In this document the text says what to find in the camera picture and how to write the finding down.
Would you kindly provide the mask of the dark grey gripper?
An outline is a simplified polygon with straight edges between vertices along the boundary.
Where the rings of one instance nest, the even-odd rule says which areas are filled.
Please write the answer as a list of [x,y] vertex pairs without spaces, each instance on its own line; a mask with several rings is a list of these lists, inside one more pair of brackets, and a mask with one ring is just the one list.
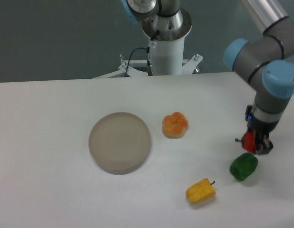
[[248,105],[245,111],[247,129],[255,135],[255,154],[266,155],[273,149],[269,133],[280,121],[280,113],[267,113],[256,105]]

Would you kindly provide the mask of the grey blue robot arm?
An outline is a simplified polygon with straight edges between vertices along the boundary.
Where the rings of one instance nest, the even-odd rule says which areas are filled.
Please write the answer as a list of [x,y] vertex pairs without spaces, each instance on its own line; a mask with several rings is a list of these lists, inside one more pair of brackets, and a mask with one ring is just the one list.
[[[275,129],[294,94],[294,21],[276,0],[245,0],[247,11],[263,37],[250,43],[239,38],[224,51],[224,62],[256,92],[247,106],[247,131],[242,147],[254,154],[268,154]],[[149,75],[190,74],[194,67],[183,63],[184,39],[192,28],[189,13],[178,0],[124,0],[122,6],[132,23],[141,23],[147,45]]]

